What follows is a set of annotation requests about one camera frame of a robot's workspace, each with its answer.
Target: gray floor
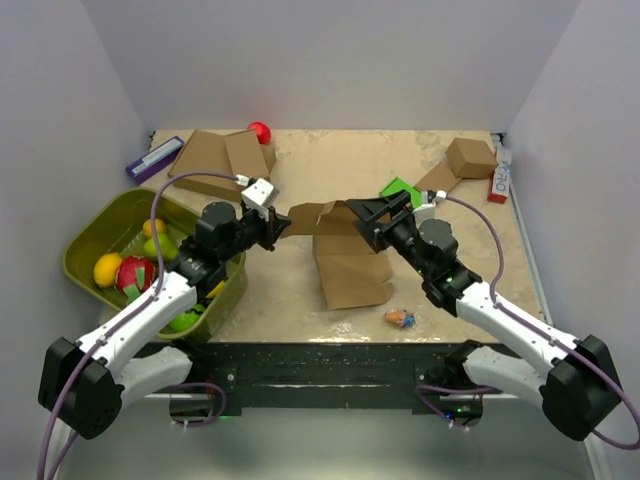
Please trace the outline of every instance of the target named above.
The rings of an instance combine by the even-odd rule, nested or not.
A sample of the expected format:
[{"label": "gray floor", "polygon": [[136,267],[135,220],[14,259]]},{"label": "gray floor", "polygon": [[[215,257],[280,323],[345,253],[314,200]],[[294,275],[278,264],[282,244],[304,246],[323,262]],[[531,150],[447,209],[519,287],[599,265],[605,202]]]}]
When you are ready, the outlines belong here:
[{"label": "gray floor", "polygon": [[408,411],[246,410],[184,433],[166,400],[79,441],[60,480],[591,479],[581,443],[514,399],[485,400],[469,434]]}]

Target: white wall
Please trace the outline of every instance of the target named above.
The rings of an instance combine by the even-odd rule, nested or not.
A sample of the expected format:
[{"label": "white wall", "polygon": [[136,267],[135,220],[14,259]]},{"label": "white wall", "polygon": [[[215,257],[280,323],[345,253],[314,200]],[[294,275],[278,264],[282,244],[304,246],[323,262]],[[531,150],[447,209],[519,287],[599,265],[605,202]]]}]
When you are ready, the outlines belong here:
[{"label": "white wall", "polygon": [[44,352],[95,322],[62,250],[129,185],[144,129],[78,0],[0,2],[0,471],[35,477]]},{"label": "white wall", "polygon": [[[583,0],[507,139],[555,322],[613,351],[640,404],[640,3]],[[604,431],[637,434],[619,407]],[[613,452],[616,479],[640,456]]]},{"label": "white wall", "polygon": [[578,0],[82,0],[158,128],[504,130]]}]

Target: purple box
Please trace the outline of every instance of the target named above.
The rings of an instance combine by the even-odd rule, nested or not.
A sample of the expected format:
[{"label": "purple box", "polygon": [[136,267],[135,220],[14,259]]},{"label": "purple box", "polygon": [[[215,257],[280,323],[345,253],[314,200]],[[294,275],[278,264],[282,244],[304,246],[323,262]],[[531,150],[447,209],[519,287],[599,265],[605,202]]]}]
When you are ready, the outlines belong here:
[{"label": "purple box", "polygon": [[184,141],[180,137],[173,137],[129,164],[125,170],[140,185],[173,162],[183,146]]}]

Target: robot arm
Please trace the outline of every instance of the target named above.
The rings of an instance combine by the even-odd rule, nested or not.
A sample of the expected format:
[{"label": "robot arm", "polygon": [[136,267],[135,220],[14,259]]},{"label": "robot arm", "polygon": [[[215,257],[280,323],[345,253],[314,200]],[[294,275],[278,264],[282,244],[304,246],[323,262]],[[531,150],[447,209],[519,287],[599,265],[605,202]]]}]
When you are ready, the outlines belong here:
[{"label": "robot arm", "polygon": [[[120,410],[162,388],[182,383],[193,365],[188,355],[167,346],[143,359],[134,355],[174,317],[204,299],[227,279],[226,264],[253,245],[273,250],[290,221],[272,206],[278,190],[259,179],[242,192],[242,216],[224,202],[205,207],[195,233],[167,265],[162,289],[156,284],[105,325],[72,343],[56,340],[45,356],[38,402],[52,410],[63,385],[81,359],[90,360],[65,397],[59,418],[86,439],[104,432]],[[141,309],[109,338],[105,333]]]},{"label": "robot arm", "polygon": [[[444,198],[443,192],[429,192],[427,202]],[[574,440],[586,438],[620,403],[598,376],[558,346],[569,346],[620,385],[601,340],[594,336],[579,340],[500,295],[494,302],[490,285],[458,260],[451,226],[434,218],[416,225],[407,192],[346,204],[357,217],[354,226],[375,252],[392,247],[416,270],[433,305],[490,333],[519,357],[469,341],[437,369],[426,372],[425,385],[447,387],[456,380],[470,380],[495,387],[541,406],[549,421]],[[552,340],[543,339],[536,330]]]}]

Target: green bin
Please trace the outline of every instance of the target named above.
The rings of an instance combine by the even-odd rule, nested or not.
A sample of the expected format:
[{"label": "green bin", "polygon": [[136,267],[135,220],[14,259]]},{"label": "green bin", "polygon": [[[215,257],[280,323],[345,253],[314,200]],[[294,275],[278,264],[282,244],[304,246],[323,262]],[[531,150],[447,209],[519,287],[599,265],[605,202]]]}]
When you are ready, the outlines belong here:
[{"label": "green bin", "polygon": [[[93,267],[105,253],[118,252],[122,257],[144,255],[142,246],[147,239],[142,233],[142,224],[151,214],[155,193],[148,188],[135,188],[118,195],[73,239],[64,253],[63,269],[67,277],[118,311],[127,305],[126,296],[114,288],[98,287],[93,281]],[[193,210],[166,197],[160,199],[157,215],[166,223],[167,235],[176,245],[194,232],[196,220],[200,218]],[[242,253],[227,264],[229,279],[195,325],[180,333],[165,327],[158,337],[206,342],[215,335],[247,289],[244,263]]]}]

